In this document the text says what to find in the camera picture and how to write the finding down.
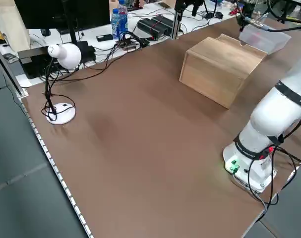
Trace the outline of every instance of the lamp base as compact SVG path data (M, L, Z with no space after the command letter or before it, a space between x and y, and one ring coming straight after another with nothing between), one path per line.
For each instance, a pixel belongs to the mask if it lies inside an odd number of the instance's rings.
M58 103L54 105L57 115L49 109L47 120L54 125L62 125L71 121L75 117L75 107L69 103Z

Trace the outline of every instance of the plastic bottle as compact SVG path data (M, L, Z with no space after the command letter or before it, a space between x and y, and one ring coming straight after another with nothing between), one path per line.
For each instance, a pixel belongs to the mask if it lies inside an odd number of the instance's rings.
M119 13L120 13L120 32L128 31L128 12L125 6L125 0L119 0Z
M113 33L113 39L119 38L119 36L120 36L120 15L119 15L118 8L113 9L112 33Z

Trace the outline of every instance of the red object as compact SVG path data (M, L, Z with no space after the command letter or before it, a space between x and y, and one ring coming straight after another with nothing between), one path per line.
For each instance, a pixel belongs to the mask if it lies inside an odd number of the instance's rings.
M234 16L238 13L238 11L239 11L238 8L235 8L233 11L230 11L229 15Z

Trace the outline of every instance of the power adapter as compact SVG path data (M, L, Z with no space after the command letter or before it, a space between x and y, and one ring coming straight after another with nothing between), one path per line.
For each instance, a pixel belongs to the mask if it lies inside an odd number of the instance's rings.
M211 18L213 18L213 13L212 12L206 13L204 18L205 19L211 19Z
M223 14L220 11L217 11L215 13L215 17L218 18L218 19L220 19L220 20L222 20L223 19Z

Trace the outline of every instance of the metal strip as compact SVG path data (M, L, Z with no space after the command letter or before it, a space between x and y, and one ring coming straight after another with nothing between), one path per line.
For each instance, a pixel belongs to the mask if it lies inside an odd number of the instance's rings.
M58 169L58 167L57 167L57 165L56 165L54 159L52 158L51 154L49 153L49 151L48 151L48 149L47 149L47 147L46 147L46 145L45 145L45 143L44 143L44 141L43 141L43 139L42 139L40 133L39 133L38 130L36 129L36 126L35 126L35 124L33 123L32 119L31 119L31 117L30 117L30 115L29 115L29 113L28 113L28 111L27 111L27 109L26 109L26 107L25 107L25 105L24 105L21 101L20 101L20 103L21 103L21 105L22 105L24 111L26 112L26 115L27 115L27 117L28 117L28 120L29 120L29 122L30 122L30 125L32 126L32 128L33 128L33 130L34 130L34 132L35 132L35 134L36 134L36 136L37 136L37 138L38 138L38 141L39 141L39 143L40 143L42 149L44 150L44 152L45 152L45 154L46 154L46 157L47 157L47 159L48 159L48 161L49 161L49 163L50 163L50 165L51 165L53 171L55 172L55 174L56 174L56 176L57 176L57 178L58 178L58 180L59 180L59 182L60 182L60 184L61 184L61 186L62 186L64 192L65 192L65 194L67 195L67 197L68 197L68 199L69 199L69 202L70 202L71 206L72 206L73 209L74 209L74 212L76 213L76 215L77 215L77 217L78 217L79 222L82 224L82 226L83 226L83 228L84 228L84 230L85 230L87 236L88 236L89 238L94 238L93 235L92 235L92 232L91 232L91 230L90 230L90 228L89 228L89 226L87 225L87 223L86 223L86 221L85 221L83 215L81 214L80 209L78 208L78 206L77 206L77 204L76 204L76 202L75 202L75 200L74 200L74 197L72 196L72 193L71 193L70 189L67 187L67 183L66 183L65 180L63 179L62 174L60 173L60 171L59 171L59 169Z

